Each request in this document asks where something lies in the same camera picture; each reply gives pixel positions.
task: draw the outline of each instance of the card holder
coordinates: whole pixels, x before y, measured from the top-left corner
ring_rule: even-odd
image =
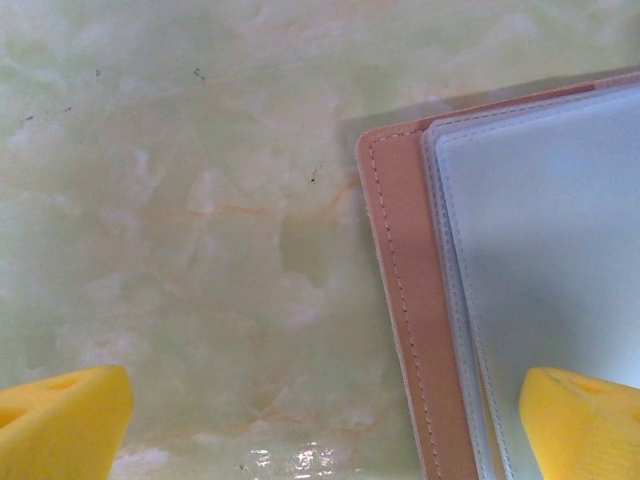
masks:
[[[517,411],[528,368],[640,385],[639,107],[629,88],[440,122],[423,136],[481,477],[497,474],[496,440],[506,478],[541,478]],[[476,359],[480,374],[465,370]],[[481,422],[483,388],[495,439]]]
[[[421,136],[439,120],[626,86],[639,78],[630,74],[586,82],[379,127],[358,142],[358,168],[425,478],[472,480],[483,475],[490,478],[491,472],[487,468],[483,474],[476,462],[474,452],[478,449],[473,446],[467,421]],[[491,432],[493,422],[488,413],[484,425]],[[487,445],[494,454],[493,473],[500,478],[502,459],[492,450],[496,443],[487,441]]]

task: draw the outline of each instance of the leather folder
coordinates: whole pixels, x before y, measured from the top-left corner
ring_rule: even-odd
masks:
[[[530,367],[640,385],[638,81],[580,83],[360,138],[425,478],[541,478],[517,412]]]

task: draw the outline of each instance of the stitching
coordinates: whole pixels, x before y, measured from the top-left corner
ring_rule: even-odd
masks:
[[[431,451],[433,453],[433,462],[436,467],[436,473],[438,478],[442,480],[442,469],[440,467],[440,458],[438,457],[438,450],[436,448],[436,443],[433,434],[433,424],[431,422],[431,415],[429,414],[429,409],[427,407],[427,397],[424,389],[424,382],[422,380],[422,374],[420,373],[420,367],[418,366],[418,355],[416,354],[415,348],[415,339],[413,336],[413,332],[411,330],[411,324],[409,323],[409,312],[407,310],[407,304],[404,298],[404,288],[402,287],[402,280],[400,279],[400,274],[398,272],[398,265],[396,262],[396,252],[393,247],[393,239],[391,237],[391,227],[389,226],[389,220],[387,218],[387,209],[384,204],[384,198],[382,196],[382,187],[380,186],[380,178],[378,177],[378,167],[376,166],[375,155],[373,153],[373,147],[376,143],[384,142],[386,140],[390,140],[392,138],[404,137],[407,135],[414,135],[416,133],[422,133],[422,130],[415,130],[411,132],[404,133],[396,133],[394,135],[390,135],[388,137],[379,138],[374,140],[369,144],[369,158],[371,159],[371,166],[373,167],[373,176],[376,181],[377,189],[378,189],[378,198],[380,200],[380,207],[382,208],[382,216],[384,218],[384,227],[387,230],[387,242],[389,243],[389,249],[391,250],[391,260],[393,262],[393,271],[396,276],[396,282],[398,284],[398,291],[400,292],[400,300],[402,303],[402,312],[404,314],[404,320],[407,325],[407,331],[409,332],[409,341],[411,343],[411,355],[413,356],[413,362],[416,368],[416,374],[418,377],[418,385],[420,387],[420,397],[422,398],[422,403],[424,405],[424,415],[427,421],[427,430],[429,432],[429,442],[431,444]]]
[[[459,123],[461,121],[461,119],[456,119],[456,120],[452,120],[450,123],[447,123],[447,125],[449,124],[455,124],[455,123]],[[434,136],[434,132],[433,130],[429,129],[428,131],[428,135],[429,137],[433,137]],[[424,160],[425,163],[427,164],[427,169],[429,171],[429,177],[430,179],[433,178],[435,176],[434,173],[434,163],[431,159],[431,155],[427,152],[426,149],[424,149]],[[453,258],[455,255],[454,249],[453,249],[453,238],[451,238],[451,232],[449,231],[449,229],[446,228],[446,220],[443,218],[444,217],[444,213],[442,212],[442,214],[440,212],[437,212],[437,205],[438,205],[438,201],[440,201],[442,204],[444,204],[444,191],[442,190],[442,187],[437,184],[437,182],[431,182],[431,188],[429,189],[431,191],[431,201],[432,201],[432,209],[434,211],[436,211],[436,215],[434,215],[434,218],[436,219],[436,221],[440,224],[440,228],[439,230],[439,236],[441,237],[441,243],[443,244],[445,250],[446,250],[446,269],[448,271],[448,275],[445,275],[444,277],[444,281],[446,282],[447,285],[447,290],[449,290],[451,292],[451,300],[452,300],[452,305],[451,305],[451,309],[453,310],[451,313],[453,314],[453,317],[456,319],[456,321],[454,322],[455,324],[455,329],[457,330],[457,338],[456,338],[456,343],[458,344],[458,349],[460,351],[465,350],[465,346],[462,342],[462,336],[463,336],[463,331],[462,331],[462,324],[461,324],[461,315],[460,315],[460,305],[459,302],[457,301],[457,296],[458,296],[458,291],[455,288],[455,286],[453,285],[452,279],[451,277],[453,275],[455,275],[455,268],[453,265]],[[467,359],[465,357],[465,355],[459,355],[457,356],[457,359],[462,363],[462,374],[464,376],[464,382],[465,384],[468,386],[471,383],[471,374],[470,374],[470,368],[469,368],[469,364],[467,362]],[[469,388],[463,388],[462,389],[462,393],[466,402],[466,405],[471,405],[472,404],[472,399],[470,398],[471,392],[469,391]],[[478,435],[478,430],[479,430],[479,426],[478,426],[478,419],[477,416],[475,415],[475,412],[473,411],[472,408],[465,408],[465,410],[467,411],[467,414],[470,415],[470,421],[473,423],[474,428],[472,429],[473,431],[470,432],[472,434],[472,442],[473,442],[473,446],[474,446],[474,450],[476,452],[480,451],[480,438]],[[481,471],[481,475],[482,478],[484,480],[486,480],[487,478],[487,472],[485,470],[485,466],[484,466],[484,462],[482,461],[477,461],[476,462],[476,466],[480,466],[480,471]]]
[[[442,142],[440,143],[440,150],[444,150],[445,146],[455,140],[462,140],[465,138],[469,138],[469,137],[475,137],[478,135],[482,135],[485,133],[490,133],[490,132],[494,132],[497,130],[502,130],[505,128],[509,128],[509,127],[514,127],[514,126],[518,126],[518,125],[522,125],[525,123],[532,123],[535,121],[539,121],[539,120],[543,120],[543,119],[549,119],[549,118],[553,118],[553,117],[557,117],[559,115],[563,115],[563,114],[567,114],[567,113],[571,113],[571,112],[578,112],[581,110],[586,110],[588,108],[593,108],[595,106],[599,106],[602,104],[606,104],[606,103],[611,103],[613,101],[616,100],[620,100],[620,99],[624,99],[630,96],[633,96],[633,91],[631,93],[629,93],[629,91],[625,91],[625,92],[621,92],[618,94],[611,94],[611,95],[607,95],[604,98],[599,98],[596,100],[591,100],[589,103],[584,104],[584,102],[579,102],[578,106],[575,105],[569,105],[569,106],[563,106],[564,108],[557,110],[557,111],[553,111],[553,112],[542,112],[542,113],[538,113],[537,115],[535,113],[531,114],[530,116],[528,116],[525,119],[520,119],[519,121],[505,121],[504,123],[498,124],[498,125],[493,125],[491,127],[486,127],[486,128],[477,128],[477,129],[472,129],[469,132],[465,132],[465,133],[461,133],[458,135],[452,135],[448,138],[444,138],[442,140]],[[449,196],[453,195],[452,192],[452,188],[451,188],[451,180],[450,180],[450,176],[448,174],[448,168],[446,165],[446,162],[442,162],[442,170],[444,173],[444,177],[446,179],[446,190],[449,193]],[[456,207],[454,204],[451,205],[451,217],[453,220],[453,224],[455,226],[455,235],[457,237],[460,236],[460,225],[458,222],[458,218],[457,218],[457,214],[456,214]],[[462,244],[460,245],[460,256],[461,256],[461,261],[459,262],[460,265],[462,266],[463,270],[464,270],[464,278],[467,282],[467,285],[470,284],[471,279],[470,279],[470,275],[469,275],[469,270],[468,270],[468,265],[467,265],[467,260],[466,260],[466,255],[464,253],[464,247],[462,246]],[[475,302],[473,300],[473,294],[471,293],[471,289],[469,289],[469,293],[468,293],[468,304],[469,304],[469,310],[471,312],[475,312]],[[491,403],[491,407],[493,409],[493,411],[497,412],[497,402],[496,402],[496,398],[495,398],[495,394],[493,392],[493,386],[492,386],[492,382],[491,382],[491,377],[489,375],[489,365],[488,365],[488,359],[486,356],[486,352],[484,349],[484,341],[482,339],[482,334],[480,332],[480,328],[478,326],[479,321],[482,320],[482,316],[479,315],[477,312],[475,312],[475,315],[470,315],[470,319],[474,318],[476,321],[472,321],[472,327],[473,327],[473,331],[475,333],[476,338],[478,339],[478,343],[480,345],[480,359],[481,359],[481,363],[482,363],[482,367],[484,372],[486,373],[485,377],[486,377],[486,384],[487,384],[487,390],[488,390],[488,397],[489,397],[489,401]],[[508,473],[510,474],[511,478],[513,477],[514,474],[514,470],[513,467],[511,465],[511,462],[509,460],[509,456],[506,454],[506,440],[504,438],[504,432],[503,432],[503,427],[502,427],[502,422],[500,420],[500,418],[498,416],[496,416],[495,418],[495,422],[496,422],[496,426],[497,426],[497,432],[496,434],[498,435],[498,441],[500,442],[500,445],[502,448],[505,449],[505,458],[504,461],[507,464],[507,469],[508,469]]]

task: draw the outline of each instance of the pink leather cover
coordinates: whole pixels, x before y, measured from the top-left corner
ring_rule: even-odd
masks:
[[[381,127],[357,146],[360,176],[409,400],[430,480],[478,478],[446,307],[420,136],[437,119],[631,83],[578,84],[515,100]]]

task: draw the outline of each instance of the green marble tabletop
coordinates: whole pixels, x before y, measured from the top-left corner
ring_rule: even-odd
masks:
[[[114,480],[413,480],[355,141],[632,67],[640,2],[4,0],[0,40],[0,387],[125,365]]]

